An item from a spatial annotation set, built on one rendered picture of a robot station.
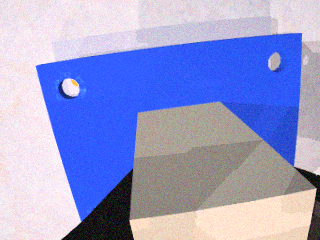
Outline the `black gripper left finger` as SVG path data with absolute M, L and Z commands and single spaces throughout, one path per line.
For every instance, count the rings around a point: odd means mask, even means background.
M 132 181 L 133 169 L 61 240 L 133 240 L 129 224 Z

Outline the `blue board with square handle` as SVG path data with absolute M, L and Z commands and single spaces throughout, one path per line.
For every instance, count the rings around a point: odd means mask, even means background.
M 317 188 L 293 168 L 301 36 L 36 65 L 80 220 L 133 169 L 133 240 L 307 240 Z

